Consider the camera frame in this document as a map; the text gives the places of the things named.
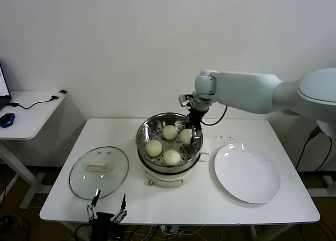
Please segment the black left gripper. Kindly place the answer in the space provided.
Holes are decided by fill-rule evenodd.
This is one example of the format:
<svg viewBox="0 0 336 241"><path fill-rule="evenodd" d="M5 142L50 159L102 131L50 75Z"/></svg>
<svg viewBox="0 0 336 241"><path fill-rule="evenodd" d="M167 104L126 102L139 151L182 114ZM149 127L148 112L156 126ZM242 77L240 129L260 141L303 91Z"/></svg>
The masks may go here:
<svg viewBox="0 0 336 241"><path fill-rule="evenodd" d="M126 195L124 194L120 210L114 215L111 213L96 212L96 204L100 197L100 189L96 189L91 204L87 205L89 225L92 228L90 241L107 241L114 223L121 223L126 217Z"/></svg>

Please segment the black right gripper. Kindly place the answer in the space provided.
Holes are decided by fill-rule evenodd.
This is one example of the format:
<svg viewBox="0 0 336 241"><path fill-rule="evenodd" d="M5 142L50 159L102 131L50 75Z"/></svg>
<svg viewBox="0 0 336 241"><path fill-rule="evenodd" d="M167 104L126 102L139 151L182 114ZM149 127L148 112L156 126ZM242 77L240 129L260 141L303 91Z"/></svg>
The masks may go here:
<svg viewBox="0 0 336 241"><path fill-rule="evenodd" d="M191 129L191 143L194 143L202 136L201 121L203 116L208 112L209 108L205 110L196 110L191 104L187 105L188 115L185 118L185 129Z"/></svg>

